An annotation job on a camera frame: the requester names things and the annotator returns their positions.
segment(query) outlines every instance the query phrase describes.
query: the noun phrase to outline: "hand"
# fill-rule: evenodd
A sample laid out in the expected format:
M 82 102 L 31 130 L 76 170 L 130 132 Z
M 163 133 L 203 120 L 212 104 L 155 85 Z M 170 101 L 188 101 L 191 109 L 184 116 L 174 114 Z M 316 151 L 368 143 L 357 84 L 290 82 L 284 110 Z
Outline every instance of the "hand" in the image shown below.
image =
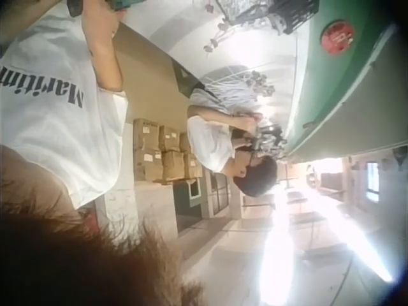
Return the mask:
M 82 31 L 88 47 L 91 49 L 111 45 L 125 13 L 126 11 L 114 12 L 105 0 L 84 0 Z
M 236 138 L 232 139 L 232 144 L 234 149 L 237 149 L 240 147 L 249 147 L 252 145 L 252 141 L 250 138 Z
M 258 122 L 253 117 L 234 117 L 234 126 L 238 129 L 247 131 L 249 134 L 256 136 Z

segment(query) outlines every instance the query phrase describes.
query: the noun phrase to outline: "wooden pallet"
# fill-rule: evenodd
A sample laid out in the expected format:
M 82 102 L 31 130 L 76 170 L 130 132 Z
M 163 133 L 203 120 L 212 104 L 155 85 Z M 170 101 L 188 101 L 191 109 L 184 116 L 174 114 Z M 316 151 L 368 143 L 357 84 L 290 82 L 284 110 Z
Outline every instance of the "wooden pallet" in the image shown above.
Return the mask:
M 180 178 L 178 180 L 155 180 L 155 183 L 162 184 L 164 186 L 172 186 L 181 183 L 193 183 L 196 178 Z

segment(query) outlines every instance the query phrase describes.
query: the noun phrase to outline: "bright light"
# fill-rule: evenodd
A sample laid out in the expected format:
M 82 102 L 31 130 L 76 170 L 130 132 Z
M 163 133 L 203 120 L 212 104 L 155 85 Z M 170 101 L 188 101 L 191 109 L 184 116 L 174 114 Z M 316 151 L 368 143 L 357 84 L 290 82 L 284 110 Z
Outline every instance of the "bright light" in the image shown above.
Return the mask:
M 342 173 L 343 160 L 341 158 L 325 158 L 314 161 L 313 166 L 317 173 Z
M 228 53 L 239 64 L 247 67 L 259 65 L 263 59 L 263 49 L 265 47 L 265 34 L 263 31 L 250 30 L 235 33 L 225 42 Z
M 280 185 L 276 185 L 273 193 L 273 229 L 265 241 L 259 286 L 262 302 L 268 305 L 284 305 L 293 278 L 293 243 L 288 233 L 287 192 Z
M 314 210 L 327 219 L 331 230 L 360 257 L 362 262 L 369 266 L 383 281 L 393 281 L 392 276 L 365 238 L 362 230 L 355 223 L 342 216 L 333 203 L 333 199 L 321 196 L 316 190 L 309 187 L 304 187 L 301 192 Z
M 276 109 L 273 106 L 263 105 L 258 112 L 262 113 L 264 117 L 270 117 L 276 113 Z

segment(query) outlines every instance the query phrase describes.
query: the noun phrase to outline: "green wall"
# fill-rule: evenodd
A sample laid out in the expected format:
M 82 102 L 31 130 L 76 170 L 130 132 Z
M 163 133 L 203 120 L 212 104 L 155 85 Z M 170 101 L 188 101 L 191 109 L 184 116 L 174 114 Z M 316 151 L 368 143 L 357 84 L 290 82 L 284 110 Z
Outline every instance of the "green wall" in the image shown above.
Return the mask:
M 349 50 L 337 56 L 321 47 L 321 34 L 328 24 L 344 19 L 355 31 Z M 374 0 L 321 0 L 319 12 L 310 21 L 309 57 L 295 123 L 288 136 L 288 152 L 310 130 L 308 122 L 321 122 L 334 109 L 359 75 L 381 33 L 390 24 Z

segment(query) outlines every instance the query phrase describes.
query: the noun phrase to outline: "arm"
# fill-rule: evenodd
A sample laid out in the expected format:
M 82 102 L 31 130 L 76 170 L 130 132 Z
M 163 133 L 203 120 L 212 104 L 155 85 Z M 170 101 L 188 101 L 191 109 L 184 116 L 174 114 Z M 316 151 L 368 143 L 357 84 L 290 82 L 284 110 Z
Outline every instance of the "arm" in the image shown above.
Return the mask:
M 187 109 L 187 117 L 191 118 L 194 116 L 200 116 L 206 121 L 216 121 L 236 128 L 235 117 L 209 107 L 190 105 Z
M 251 145 L 251 139 L 248 138 L 235 138 L 232 139 L 231 142 L 234 149 Z
M 200 116 L 206 121 L 216 121 L 227 124 L 234 128 L 247 131 L 252 135 L 255 135 L 258 124 L 256 119 L 252 117 L 234 117 L 209 107 L 190 105 L 187 109 L 187 117 L 191 118 L 194 116 Z
M 89 45 L 98 85 L 108 91 L 123 91 L 122 71 L 116 58 L 113 42 Z
M 92 54 L 98 85 L 108 91 L 123 90 L 122 73 L 119 68 L 112 37 L 119 28 L 125 11 L 114 12 L 105 0 L 83 1 L 82 31 Z

